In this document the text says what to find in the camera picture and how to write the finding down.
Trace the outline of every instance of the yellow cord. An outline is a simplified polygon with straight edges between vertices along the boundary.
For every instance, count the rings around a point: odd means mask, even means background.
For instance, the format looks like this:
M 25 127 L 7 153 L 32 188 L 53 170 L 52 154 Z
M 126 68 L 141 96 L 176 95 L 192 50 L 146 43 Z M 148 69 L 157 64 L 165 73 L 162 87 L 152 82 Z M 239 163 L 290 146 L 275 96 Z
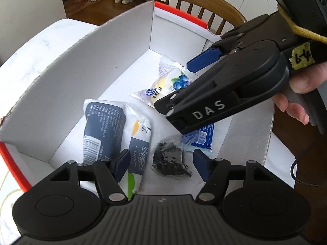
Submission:
M 309 38 L 309 39 L 313 39 L 319 42 L 322 42 L 324 44 L 327 44 L 327 38 L 324 36 L 321 36 L 317 33 L 314 33 L 308 29 L 302 28 L 297 26 L 291 19 L 290 17 L 287 15 L 287 13 L 285 12 L 285 10 L 278 5 L 278 11 L 280 12 L 280 14 L 283 16 L 283 18 L 285 18 L 285 20 L 287 21 L 287 23 L 290 25 L 292 31 L 299 36 L 305 37 L 305 38 Z

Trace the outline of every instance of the floor mat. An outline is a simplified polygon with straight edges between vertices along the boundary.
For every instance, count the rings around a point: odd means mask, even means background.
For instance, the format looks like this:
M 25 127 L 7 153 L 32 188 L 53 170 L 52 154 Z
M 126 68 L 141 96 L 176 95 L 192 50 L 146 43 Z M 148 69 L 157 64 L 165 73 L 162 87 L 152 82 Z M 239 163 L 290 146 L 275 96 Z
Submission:
M 72 14 L 75 14 L 78 11 L 80 11 L 92 4 L 95 4 L 98 1 L 91 2 L 88 0 L 68 0 L 63 3 L 63 6 L 65 8 L 66 16 L 70 17 Z

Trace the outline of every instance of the red stripe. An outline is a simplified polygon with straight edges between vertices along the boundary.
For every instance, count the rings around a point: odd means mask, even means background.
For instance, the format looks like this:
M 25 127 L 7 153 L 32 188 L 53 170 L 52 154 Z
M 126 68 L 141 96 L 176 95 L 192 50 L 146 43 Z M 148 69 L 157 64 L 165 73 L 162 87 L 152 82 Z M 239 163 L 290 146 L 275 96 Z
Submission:
M 16 165 L 16 162 L 13 160 L 6 145 L 3 142 L 0 142 L 0 155 L 2 155 L 4 162 L 6 163 L 9 171 L 17 181 L 20 188 L 24 192 L 27 192 L 30 188 L 32 188 L 31 184 L 20 171 L 19 167 Z
M 164 3 L 161 3 L 161 2 L 154 2 L 154 6 L 157 7 L 157 8 L 160 8 L 160 9 L 163 9 L 167 12 L 170 12 L 172 14 L 175 14 L 181 18 L 184 18 L 194 24 L 197 24 L 198 26 L 200 27 L 203 27 L 205 29 L 208 29 L 208 25 L 207 25 L 207 22 L 201 20 L 201 19 L 198 19 L 197 17 L 191 15 L 191 14 L 188 14 L 182 10 L 179 10 L 179 9 L 176 9 L 172 6 L 169 6 L 169 5 L 166 5 Z

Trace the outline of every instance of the barcode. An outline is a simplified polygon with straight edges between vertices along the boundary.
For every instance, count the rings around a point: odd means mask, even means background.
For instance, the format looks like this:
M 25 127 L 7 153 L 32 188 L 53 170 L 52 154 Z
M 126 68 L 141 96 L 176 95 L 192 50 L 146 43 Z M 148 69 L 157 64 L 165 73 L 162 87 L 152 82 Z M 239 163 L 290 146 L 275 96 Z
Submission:
M 99 139 L 85 135 L 83 143 L 83 163 L 92 165 L 92 163 L 98 159 L 100 147 L 101 141 Z
M 207 140 L 207 133 L 205 131 L 199 130 L 199 137 L 197 138 L 197 143 L 200 145 L 204 145 Z

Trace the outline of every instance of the box flap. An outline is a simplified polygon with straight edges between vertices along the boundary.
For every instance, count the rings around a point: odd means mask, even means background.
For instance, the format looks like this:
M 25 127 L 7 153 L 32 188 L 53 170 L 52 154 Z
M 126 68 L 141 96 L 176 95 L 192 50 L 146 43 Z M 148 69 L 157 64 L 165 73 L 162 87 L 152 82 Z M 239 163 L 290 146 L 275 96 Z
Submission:
M 48 162 L 83 115 L 150 46 L 154 2 L 141 4 L 85 36 L 34 81 L 0 127 L 0 140 Z

